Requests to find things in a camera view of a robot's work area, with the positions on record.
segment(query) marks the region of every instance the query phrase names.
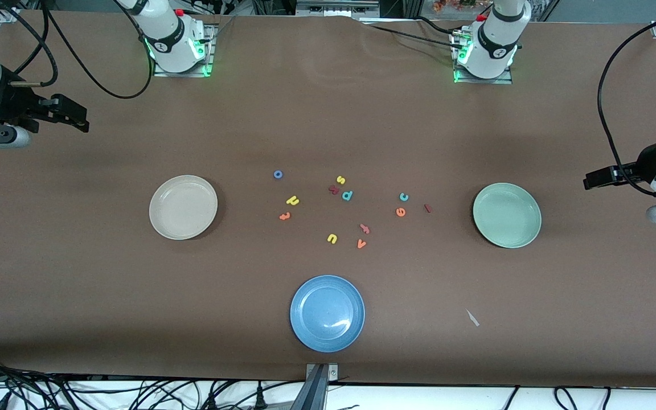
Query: plate rim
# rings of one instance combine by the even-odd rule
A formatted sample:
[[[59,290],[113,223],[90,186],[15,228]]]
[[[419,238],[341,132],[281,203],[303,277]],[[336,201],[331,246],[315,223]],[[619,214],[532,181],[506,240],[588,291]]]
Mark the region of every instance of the plate rim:
[[[301,291],[303,291],[305,288],[307,288],[307,286],[310,285],[311,282],[321,280],[321,279],[325,280],[326,278],[328,278],[329,280],[339,280],[339,282],[347,284],[349,286],[349,288],[351,288],[351,290],[353,290],[356,293],[356,295],[358,296],[359,308],[357,309],[357,311],[359,311],[361,313],[361,319],[360,319],[361,322],[360,323],[359,322],[351,322],[351,326],[349,327],[349,331],[350,331],[350,328],[355,326],[356,329],[358,329],[356,334],[353,335],[353,337],[351,337],[351,339],[348,340],[348,342],[342,343],[342,345],[344,345],[343,347],[334,348],[333,350],[328,350],[328,348],[327,349],[326,348],[319,348],[318,349],[318,348],[312,347],[311,345],[306,343],[305,340],[303,340],[303,338],[300,337],[298,332],[295,331],[296,324],[300,324],[300,322],[302,322],[302,314],[299,314],[298,309],[295,309],[296,306],[301,305],[300,301],[297,300],[297,296],[301,293]],[[295,294],[292,297],[292,301],[290,302],[290,325],[292,327],[292,331],[293,331],[295,337],[297,337],[297,339],[300,341],[300,343],[303,344],[303,346],[309,348],[310,350],[314,350],[316,352],[336,353],[336,352],[344,350],[345,348],[348,348],[349,346],[353,345],[353,343],[356,342],[356,340],[361,335],[361,332],[364,329],[364,323],[365,322],[366,322],[366,304],[364,303],[364,297],[361,295],[358,288],[356,288],[356,286],[353,283],[351,283],[351,281],[347,280],[346,278],[339,277],[338,275],[318,275],[317,277],[309,278],[309,280],[306,280],[305,282],[302,283],[302,285],[300,285],[299,288],[297,288],[297,290],[295,291]]]
[[[478,202],[479,202],[479,198],[482,196],[482,194],[486,190],[492,189],[493,187],[497,188],[497,187],[499,187],[499,185],[500,186],[515,187],[518,190],[521,190],[521,191],[525,192],[526,194],[528,194],[528,196],[531,198],[531,200],[533,200],[533,205],[535,205],[535,208],[538,211],[538,229],[533,234],[533,236],[523,244],[516,245],[516,246],[508,246],[508,245],[505,245],[505,244],[500,244],[497,241],[494,241],[493,239],[491,239],[485,232],[482,231],[482,228],[479,225],[477,225],[477,205],[478,205]],[[472,220],[474,222],[474,225],[477,227],[477,231],[479,231],[482,234],[482,236],[485,237],[485,239],[487,239],[490,243],[492,243],[494,245],[497,245],[499,247],[503,247],[503,248],[506,248],[506,249],[518,249],[518,248],[528,246],[529,244],[531,244],[531,242],[536,240],[538,235],[541,233],[541,226],[543,226],[543,215],[541,213],[541,207],[540,207],[540,205],[538,205],[538,202],[537,202],[536,198],[533,197],[533,195],[530,192],[528,192],[528,190],[521,187],[520,185],[513,184],[512,182],[494,182],[493,184],[489,184],[489,185],[485,186],[483,189],[481,189],[477,193],[477,195],[474,197],[474,202],[472,203]]]
[[[206,187],[208,190],[211,190],[211,192],[213,192],[213,194],[214,194],[214,215],[211,216],[211,220],[209,221],[209,223],[206,224],[206,226],[201,231],[199,231],[198,233],[196,233],[192,236],[185,236],[185,237],[167,236],[163,232],[159,231],[156,228],[156,225],[153,223],[154,213],[155,213],[154,212],[154,205],[157,202],[157,198],[161,197],[162,189],[167,184],[173,183],[175,179],[187,179],[187,180],[188,179],[195,179],[196,182],[199,182],[200,184],[203,184],[204,187]],[[195,238],[196,236],[199,236],[201,233],[206,231],[211,226],[211,224],[214,223],[214,219],[216,218],[216,213],[218,212],[218,210],[219,210],[219,196],[216,194],[216,189],[214,189],[214,186],[212,184],[210,184],[209,181],[207,181],[206,179],[204,179],[202,177],[199,177],[198,175],[183,174],[183,175],[177,175],[175,177],[172,177],[171,179],[168,179],[168,180],[164,181],[164,183],[159,185],[159,187],[157,187],[156,191],[153,192],[153,195],[151,195],[151,202],[149,202],[149,221],[151,221],[151,227],[154,229],[154,231],[156,231],[159,235],[163,236],[164,238],[171,239],[171,240],[174,240],[174,241],[184,241],[186,239]]]

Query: white paper piece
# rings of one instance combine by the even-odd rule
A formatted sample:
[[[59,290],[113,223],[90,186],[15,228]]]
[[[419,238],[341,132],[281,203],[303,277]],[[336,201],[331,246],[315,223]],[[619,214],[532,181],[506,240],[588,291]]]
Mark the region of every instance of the white paper piece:
[[[467,310],[467,309],[466,309],[466,311],[467,311],[467,314],[469,315],[469,319],[474,323],[474,325],[479,326],[479,322],[477,322],[477,319],[475,319],[474,316],[472,316],[472,313],[470,313],[469,310]]]

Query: plate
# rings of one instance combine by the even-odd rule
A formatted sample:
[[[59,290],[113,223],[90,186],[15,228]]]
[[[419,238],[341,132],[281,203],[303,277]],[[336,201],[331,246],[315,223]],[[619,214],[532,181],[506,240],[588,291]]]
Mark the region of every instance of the plate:
[[[216,191],[194,175],[180,175],[164,182],[151,198],[151,225],[162,236],[183,240],[208,228],[216,216]]]
[[[349,281],[333,275],[312,278],[292,298],[290,323],[312,350],[333,353],[359,337],[364,327],[364,300]]]
[[[474,198],[472,216],[482,236],[499,247],[524,247],[541,231],[536,200],[528,191],[506,182],[482,189]]]

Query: green plate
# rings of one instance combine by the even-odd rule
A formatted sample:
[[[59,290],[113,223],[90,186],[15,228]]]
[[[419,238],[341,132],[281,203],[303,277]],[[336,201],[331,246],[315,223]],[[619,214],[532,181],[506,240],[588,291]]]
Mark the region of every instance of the green plate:
[[[541,210],[528,191],[499,182],[487,185],[474,198],[472,216],[479,232],[503,248],[530,244],[541,231]]]

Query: brown table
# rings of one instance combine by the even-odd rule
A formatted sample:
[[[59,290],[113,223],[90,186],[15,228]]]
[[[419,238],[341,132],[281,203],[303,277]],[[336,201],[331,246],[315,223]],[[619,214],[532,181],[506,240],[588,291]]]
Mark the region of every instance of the brown table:
[[[122,15],[55,16],[103,83],[140,87],[143,50]],[[490,86],[453,83],[441,46],[348,18],[237,18],[211,78],[156,78],[131,101],[99,91],[51,33],[60,80],[40,93],[88,107],[91,132],[42,124],[31,147],[0,150],[0,360],[267,379],[330,361],[357,382],[656,386],[654,200],[581,184],[612,163],[596,87],[638,27],[531,24],[515,84]],[[33,46],[19,25],[0,33],[8,67]],[[24,75],[49,77],[44,55]],[[620,55],[605,102],[632,161],[656,142],[656,40]],[[154,190],[179,174],[219,194],[195,240],[149,223]],[[338,175],[348,203],[328,192]],[[472,200],[493,182],[538,200],[529,246],[500,249],[474,228]],[[331,355],[303,347],[288,316],[321,274],[353,282],[367,307],[358,340]]]

